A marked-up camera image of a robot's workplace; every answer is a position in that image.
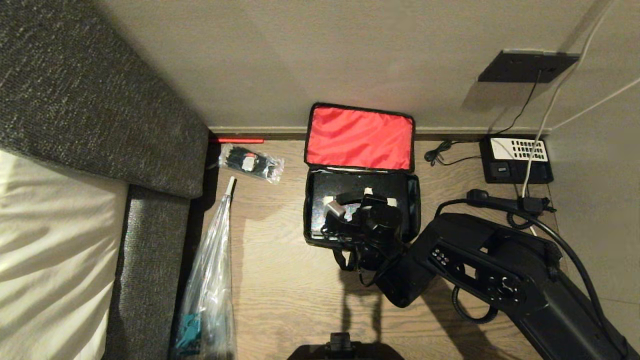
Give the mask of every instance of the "clear plastic wrap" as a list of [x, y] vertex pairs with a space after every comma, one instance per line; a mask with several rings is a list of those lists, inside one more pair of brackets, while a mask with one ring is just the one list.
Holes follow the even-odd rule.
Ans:
[[233, 360], [236, 335], [231, 293], [229, 212], [227, 191], [202, 238], [180, 308], [174, 354], [180, 359]]
[[284, 159], [230, 143], [222, 145], [218, 165], [265, 179], [272, 184], [280, 182], [280, 176], [284, 171]]

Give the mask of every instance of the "gray fabric sofa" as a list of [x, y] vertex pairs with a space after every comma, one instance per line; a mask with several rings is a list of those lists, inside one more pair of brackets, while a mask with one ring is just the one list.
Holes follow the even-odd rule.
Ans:
[[208, 133], [90, 2], [3, 1], [0, 149], [131, 184], [103, 359], [167, 357]]

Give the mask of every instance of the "teal object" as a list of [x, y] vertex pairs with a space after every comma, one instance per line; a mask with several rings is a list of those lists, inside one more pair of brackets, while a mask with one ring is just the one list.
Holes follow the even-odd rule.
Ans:
[[202, 329], [200, 327], [200, 314], [187, 314], [180, 322], [180, 341], [175, 345], [178, 355], [188, 356], [200, 353], [200, 338]]

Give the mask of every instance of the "power adapter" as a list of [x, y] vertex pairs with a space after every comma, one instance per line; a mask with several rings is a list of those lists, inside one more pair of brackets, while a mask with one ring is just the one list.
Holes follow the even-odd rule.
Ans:
[[547, 147], [543, 140], [533, 146], [526, 136], [487, 136], [480, 144], [480, 155], [487, 183], [522, 184], [527, 175], [527, 162], [533, 152], [529, 184], [548, 184], [554, 180]]

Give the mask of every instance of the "black bag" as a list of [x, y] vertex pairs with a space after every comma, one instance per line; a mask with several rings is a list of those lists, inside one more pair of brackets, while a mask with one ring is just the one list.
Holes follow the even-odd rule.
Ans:
[[[309, 166], [304, 206], [307, 243], [335, 247], [324, 236], [327, 197], [365, 189], [395, 199], [403, 214], [401, 239], [420, 231], [420, 184], [413, 175], [415, 122], [409, 115], [316, 103], [309, 115], [305, 163]], [[347, 218], [358, 204], [347, 205]]]

